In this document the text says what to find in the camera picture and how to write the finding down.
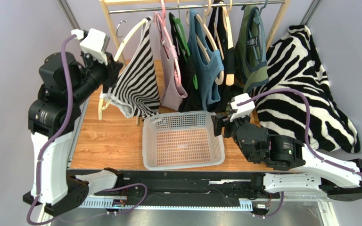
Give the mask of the black white striped tank top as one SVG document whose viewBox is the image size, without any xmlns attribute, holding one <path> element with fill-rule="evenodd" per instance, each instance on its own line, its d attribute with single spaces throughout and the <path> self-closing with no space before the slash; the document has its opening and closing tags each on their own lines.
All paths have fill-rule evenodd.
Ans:
<svg viewBox="0 0 362 226">
<path fill-rule="evenodd" d="M 102 89 L 102 96 L 109 92 L 112 99 L 110 104 L 116 106 L 126 118 L 145 119 L 159 113 L 160 97 L 149 34 L 152 18 L 146 19 L 150 22 L 141 30 L 136 52 L 119 74 L 116 85 Z"/>
</svg>

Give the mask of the lilac tank top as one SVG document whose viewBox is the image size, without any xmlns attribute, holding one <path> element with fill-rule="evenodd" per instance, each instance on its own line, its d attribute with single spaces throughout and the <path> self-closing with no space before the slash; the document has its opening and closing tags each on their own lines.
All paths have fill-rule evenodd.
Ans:
<svg viewBox="0 0 362 226">
<path fill-rule="evenodd" d="M 187 96 L 185 89 L 177 87 L 174 81 L 173 57 L 167 57 L 165 50 L 160 43 L 160 55 L 164 73 L 164 93 L 161 97 L 161 105 L 173 110 L 178 110 L 183 98 Z"/>
</svg>

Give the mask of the pink plastic hanger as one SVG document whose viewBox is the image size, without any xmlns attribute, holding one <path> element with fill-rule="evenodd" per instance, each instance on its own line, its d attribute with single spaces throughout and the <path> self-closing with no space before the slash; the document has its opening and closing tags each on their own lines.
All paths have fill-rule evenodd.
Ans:
<svg viewBox="0 0 362 226">
<path fill-rule="evenodd" d="M 173 68 L 174 68 L 174 81 L 177 87 L 181 87 L 181 73 L 180 73 L 180 68 L 179 68 L 179 61 L 178 61 L 178 57 L 177 54 L 175 52 L 175 48 L 174 45 L 171 41 L 171 37 L 168 33 L 168 30 L 166 28 L 165 25 L 165 17 L 166 17 L 166 13 L 165 13 L 165 2 L 163 0 L 160 1 L 161 2 L 161 9 L 162 9 L 162 13 L 156 13 L 154 14 L 154 22 L 156 25 L 156 28 L 159 32 L 159 38 L 160 38 L 160 43 L 162 44 L 165 53 L 167 55 L 167 57 L 169 58 L 170 56 L 173 57 Z"/>
</svg>

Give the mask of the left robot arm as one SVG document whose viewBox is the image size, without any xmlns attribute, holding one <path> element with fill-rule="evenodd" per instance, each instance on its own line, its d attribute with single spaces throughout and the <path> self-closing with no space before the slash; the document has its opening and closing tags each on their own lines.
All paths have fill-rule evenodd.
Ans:
<svg viewBox="0 0 362 226">
<path fill-rule="evenodd" d="M 44 204 L 44 211 L 54 217 L 79 207 L 89 195 L 123 185 L 123 173 L 113 168 L 88 175 L 67 174 L 68 155 L 76 120 L 81 116 L 81 105 L 101 85 L 116 82 L 123 64 L 106 53 L 101 63 L 91 54 L 82 53 L 83 63 L 66 52 L 72 85 L 72 107 L 68 108 L 68 93 L 61 54 L 54 53 L 39 68 L 42 85 L 38 98 L 28 111 L 28 128 L 38 158 L 41 149 L 41 171 L 35 172 L 32 190 L 23 200 Z"/>
</svg>

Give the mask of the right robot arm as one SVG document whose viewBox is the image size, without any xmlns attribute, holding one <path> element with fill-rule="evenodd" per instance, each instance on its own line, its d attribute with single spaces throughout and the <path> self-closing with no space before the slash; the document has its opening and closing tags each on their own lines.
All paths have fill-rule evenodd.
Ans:
<svg viewBox="0 0 362 226">
<path fill-rule="evenodd" d="M 282 192 L 325 193 L 329 199 L 352 202 L 362 199 L 362 160 L 341 161 L 312 153 L 302 141 L 271 135 L 249 117 L 231 120 L 223 114 L 211 117 L 214 135 L 231 138 L 248 162 L 264 163 L 277 173 L 253 173 L 249 191 L 253 195 Z"/>
</svg>

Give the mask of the cream plastic hanger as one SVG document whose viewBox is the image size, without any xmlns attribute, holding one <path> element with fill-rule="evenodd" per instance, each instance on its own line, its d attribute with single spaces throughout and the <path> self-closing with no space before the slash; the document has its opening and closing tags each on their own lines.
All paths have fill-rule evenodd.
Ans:
<svg viewBox="0 0 362 226">
<path fill-rule="evenodd" d="M 119 63 L 119 58 L 123 57 L 123 50 L 125 48 L 125 46 L 127 45 L 127 43 L 129 42 L 130 38 L 136 33 L 136 31 L 141 28 L 141 30 L 143 30 L 146 27 L 146 24 L 148 24 L 150 22 L 149 19 L 142 19 L 139 23 L 137 23 L 129 32 L 128 34 L 123 38 L 122 36 L 118 35 L 118 30 L 119 27 L 121 26 L 122 23 L 126 23 L 126 20 L 122 20 L 118 26 L 117 26 L 117 31 L 116 31 L 116 36 L 119 39 L 122 39 L 120 46 L 117 48 L 117 52 L 114 56 L 114 60 L 113 62 Z M 106 110 L 109 106 L 110 103 L 112 101 L 111 97 L 109 96 L 110 93 L 108 92 L 106 94 L 106 96 L 102 96 L 103 92 L 100 95 L 100 99 L 99 99 L 99 104 L 98 104 L 98 118 L 101 121 L 103 119 L 103 111 Z"/>
</svg>

